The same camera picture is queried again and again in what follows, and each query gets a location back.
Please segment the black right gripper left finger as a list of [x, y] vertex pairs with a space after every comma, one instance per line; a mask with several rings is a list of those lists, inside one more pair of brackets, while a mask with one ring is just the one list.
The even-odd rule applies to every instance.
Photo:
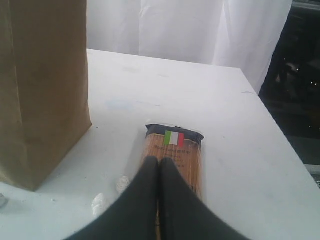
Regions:
[[120, 197], [96, 220], [69, 240], [155, 240], [159, 161], [144, 159]]

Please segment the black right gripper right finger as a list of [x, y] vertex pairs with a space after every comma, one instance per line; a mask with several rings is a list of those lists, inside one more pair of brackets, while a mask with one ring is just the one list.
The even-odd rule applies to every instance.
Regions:
[[247, 240], [192, 191], [170, 158], [159, 165], [158, 211], [162, 240]]

